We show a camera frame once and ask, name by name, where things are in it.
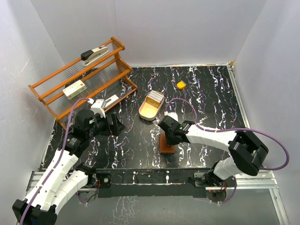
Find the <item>brown leather card holder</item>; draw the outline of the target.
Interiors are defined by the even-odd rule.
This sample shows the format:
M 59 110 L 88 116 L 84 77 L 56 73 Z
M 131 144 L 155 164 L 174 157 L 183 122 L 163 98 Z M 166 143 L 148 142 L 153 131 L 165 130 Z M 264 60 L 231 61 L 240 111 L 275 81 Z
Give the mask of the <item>brown leather card holder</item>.
M 159 153 L 160 154 L 174 154 L 175 147 L 168 145 L 165 134 L 159 134 Z

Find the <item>beige oval tray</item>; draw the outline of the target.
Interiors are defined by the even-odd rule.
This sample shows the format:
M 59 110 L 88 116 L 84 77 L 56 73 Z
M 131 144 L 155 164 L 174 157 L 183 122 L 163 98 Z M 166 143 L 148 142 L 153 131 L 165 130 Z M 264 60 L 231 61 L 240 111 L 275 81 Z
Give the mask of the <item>beige oval tray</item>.
M 139 108 L 139 116 L 147 121 L 152 121 L 157 117 L 164 100 L 162 103 L 156 102 L 155 100 L 151 99 L 146 96 L 145 100 L 143 101 L 142 105 Z

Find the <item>stack of credit cards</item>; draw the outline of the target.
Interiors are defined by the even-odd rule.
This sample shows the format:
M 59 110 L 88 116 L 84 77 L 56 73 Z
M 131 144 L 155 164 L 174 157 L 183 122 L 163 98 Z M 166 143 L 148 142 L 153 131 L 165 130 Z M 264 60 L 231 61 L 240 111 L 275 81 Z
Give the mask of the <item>stack of credit cards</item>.
M 154 90 L 152 90 L 148 93 L 148 97 L 159 103 L 162 103 L 165 98 L 162 93 L 160 93 L 158 91 L 154 91 Z

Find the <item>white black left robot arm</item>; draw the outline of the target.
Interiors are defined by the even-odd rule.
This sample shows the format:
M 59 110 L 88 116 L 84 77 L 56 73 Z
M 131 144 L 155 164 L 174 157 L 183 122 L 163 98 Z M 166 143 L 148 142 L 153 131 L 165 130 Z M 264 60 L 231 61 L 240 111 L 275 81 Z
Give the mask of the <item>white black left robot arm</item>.
M 125 128 L 116 113 L 110 116 L 112 122 L 91 110 L 80 110 L 76 114 L 47 170 L 25 198 L 13 204 L 19 224 L 55 224 L 63 206 L 80 188 L 96 184 L 96 169 L 92 166 L 81 163 L 72 174 L 69 171 L 89 147 L 91 139 L 98 135 L 118 136 Z

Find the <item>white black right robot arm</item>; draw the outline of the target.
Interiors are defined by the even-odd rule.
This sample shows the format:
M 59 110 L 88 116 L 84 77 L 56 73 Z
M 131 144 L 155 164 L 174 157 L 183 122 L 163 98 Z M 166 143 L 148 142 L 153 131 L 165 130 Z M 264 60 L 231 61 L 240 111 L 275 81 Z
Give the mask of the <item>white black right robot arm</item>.
M 209 172 L 200 177 L 192 177 L 191 180 L 199 184 L 220 186 L 226 179 L 240 173 L 256 176 L 269 153 L 267 146 L 249 130 L 224 131 L 210 127 L 201 128 L 188 120 L 179 123 L 169 115 L 158 125 L 164 131 L 169 146 L 197 143 L 230 154 L 230 157 L 217 161 Z

